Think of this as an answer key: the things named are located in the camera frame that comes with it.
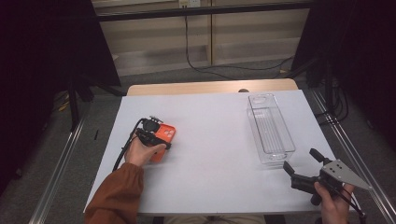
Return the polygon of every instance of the clear plastic container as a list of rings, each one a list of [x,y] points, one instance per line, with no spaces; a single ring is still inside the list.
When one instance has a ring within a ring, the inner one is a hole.
[[[247,115],[260,161],[280,165],[295,151],[288,127],[273,94],[248,97]]]

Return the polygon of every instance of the orange object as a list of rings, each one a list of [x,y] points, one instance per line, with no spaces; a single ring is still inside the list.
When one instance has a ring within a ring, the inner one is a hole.
[[[160,128],[155,133],[155,136],[161,138],[163,141],[167,143],[171,143],[173,137],[175,136],[176,129],[167,124],[160,124]],[[159,162],[163,159],[163,155],[165,154],[166,149],[163,149],[156,154],[152,155],[150,161]]]

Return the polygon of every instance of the brown sleeve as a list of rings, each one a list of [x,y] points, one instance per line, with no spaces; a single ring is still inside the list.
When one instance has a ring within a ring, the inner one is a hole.
[[[93,195],[85,210],[85,223],[136,223],[142,191],[143,169],[124,163]]]

